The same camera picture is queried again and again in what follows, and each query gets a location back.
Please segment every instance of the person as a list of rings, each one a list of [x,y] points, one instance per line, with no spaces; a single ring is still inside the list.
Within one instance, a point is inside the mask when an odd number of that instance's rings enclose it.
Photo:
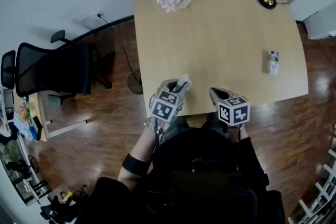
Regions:
[[[285,223],[268,184],[244,126],[216,113],[201,128],[175,117],[162,137],[144,129],[118,180],[97,181],[76,223]]]

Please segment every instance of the wooden table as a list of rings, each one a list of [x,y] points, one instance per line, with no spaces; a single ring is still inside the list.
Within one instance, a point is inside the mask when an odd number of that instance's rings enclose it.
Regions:
[[[257,0],[193,0],[167,14],[155,0],[134,0],[134,16],[147,115],[161,82],[185,73],[193,87],[180,115],[214,111],[210,87],[230,89],[251,105],[308,94],[305,55],[289,5],[267,10]],[[265,72],[269,50],[280,53],[277,76]]]
[[[13,90],[13,99],[14,99],[14,109],[15,111],[18,111],[20,109],[21,106],[21,99],[20,97],[17,95],[16,93],[16,89],[14,88]],[[34,106],[35,112],[36,112],[36,116],[38,118],[38,120],[40,121],[41,125],[42,125],[42,130],[41,130],[41,137],[40,137],[40,141],[44,141],[46,142],[48,139],[68,132],[70,130],[73,130],[79,126],[85,125],[87,124],[86,120],[77,122],[75,124],[54,130],[52,132],[50,132],[48,130],[48,125],[52,123],[51,120],[47,121],[46,117],[45,117],[45,113],[44,113],[44,108],[43,108],[43,103],[42,103],[42,97],[41,97],[41,93],[37,92],[37,93],[33,93],[29,96],[30,100],[33,100],[32,105]]]

